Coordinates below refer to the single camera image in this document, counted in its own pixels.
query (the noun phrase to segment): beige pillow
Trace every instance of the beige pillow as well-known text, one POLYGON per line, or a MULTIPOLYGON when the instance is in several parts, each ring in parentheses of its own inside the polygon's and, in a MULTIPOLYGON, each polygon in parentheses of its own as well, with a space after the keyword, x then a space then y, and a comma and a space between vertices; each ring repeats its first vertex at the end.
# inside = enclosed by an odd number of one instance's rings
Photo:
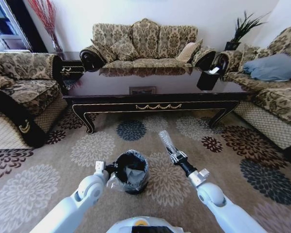
POLYGON ((132 61, 139 57, 137 50, 127 37, 122 38, 110 48, 120 61, 132 61))
POLYGON ((202 47, 203 40, 200 40, 198 42, 191 42, 187 44, 184 49, 181 51, 181 53, 176 57, 177 61, 184 62, 184 63, 189 63, 195 53, 200 50, 202 47))
POLYGON ((238 68, 239 72, 243 72, 243 65, 246 62, 258 59, 258 58, 263 58, 263 57, 268 57, 273 55, 269 49, 261 49, 258 46, 250 46, 245 44, 243 46, 243 52, 242 52, 242 59, 238 68))

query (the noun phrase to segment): loveseat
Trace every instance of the loveseat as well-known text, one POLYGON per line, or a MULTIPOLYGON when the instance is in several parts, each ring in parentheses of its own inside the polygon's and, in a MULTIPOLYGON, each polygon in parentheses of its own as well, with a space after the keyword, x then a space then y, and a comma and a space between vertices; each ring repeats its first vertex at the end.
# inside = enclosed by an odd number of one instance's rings
POLYGON ((194 26, 160 26, 146 18, 132 25, 98 23, 93 25, 93 42, 108 48, 124 37, 129 38, 138 52, 133 61, 120 61, 106 57, 103 49, 90 45, 80 52, 85 70, 105 68, 141 67, 200 67, 208 69, 215 57, 215 50, 201 47, 189 63, 175 59, 183 48, 197 38, 194 26))
POLYGON ((245 62, 279 53, 291 57, 291 27, 265 49, 245 45, 243 51, 221 52, 218 61, 225 71, 225 81, 256 93, 251 101, 241 102, 234 111, 291 155, 291 80, 266 82, 251 79, 242 72, 245 62))
POLYGON ((46 53, 0 53, 0 149, 37 148, 67 106, 61 59, 46 53))

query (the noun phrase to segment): blue pillow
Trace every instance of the blue pillow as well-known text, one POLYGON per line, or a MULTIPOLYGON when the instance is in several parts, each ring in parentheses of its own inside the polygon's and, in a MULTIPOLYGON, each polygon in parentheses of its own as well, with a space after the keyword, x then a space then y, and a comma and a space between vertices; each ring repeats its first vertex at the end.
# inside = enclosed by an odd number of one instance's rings
POLYGON ((291 79, 291 58, 284 53, 275 54, 246 62, 243 70, 253 79, 285 82, 291 79))

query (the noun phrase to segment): table leg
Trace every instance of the table leg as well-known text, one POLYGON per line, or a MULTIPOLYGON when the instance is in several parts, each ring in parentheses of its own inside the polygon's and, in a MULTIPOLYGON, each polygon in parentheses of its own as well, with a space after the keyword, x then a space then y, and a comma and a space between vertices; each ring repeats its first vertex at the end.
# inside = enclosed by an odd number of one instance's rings
POLYGON ((88 134, 92 134, 95 131, 95 125, 93 123, 93 121, 91 120, 91 118, 88 116, 88 112, 86 112, 85 108, 79 108, 77 107, 77 105, 73 105, 72 106, 72 110, 74 111, 74 113, 83 121, 83 123, 86 125, 87 127, 87 133, 88 134))
POLYGON ((214 128, 215 125, 226 115, 232 112, 239 104, 239 101, 228 102, 222 109, 209 121, 209 127, 214 128))

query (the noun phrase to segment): carpet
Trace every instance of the carpet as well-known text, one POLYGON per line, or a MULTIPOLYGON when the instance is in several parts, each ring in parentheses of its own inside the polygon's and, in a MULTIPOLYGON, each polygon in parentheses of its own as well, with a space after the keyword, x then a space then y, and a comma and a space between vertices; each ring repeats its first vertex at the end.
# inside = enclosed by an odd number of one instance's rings
POLYGON ((268 232, 291 232, 291 164, 266 138, 234 114, 214 129, 215 111, 91 115, 96 133, 88 135, 68 110, 35 150, 0 150, 0 233, 29 232, 80 181, 96 160, 113 162, 129 149, 149 163, 150 179, 139 195, 106 188, 77 232, 104 233, 133 216, 166 219, 184 231, 222 232, 198 199, 184 172, 174 166, 158 137, 167 130, 176 147, 197 169, 210 172, 235 204, 268 232))

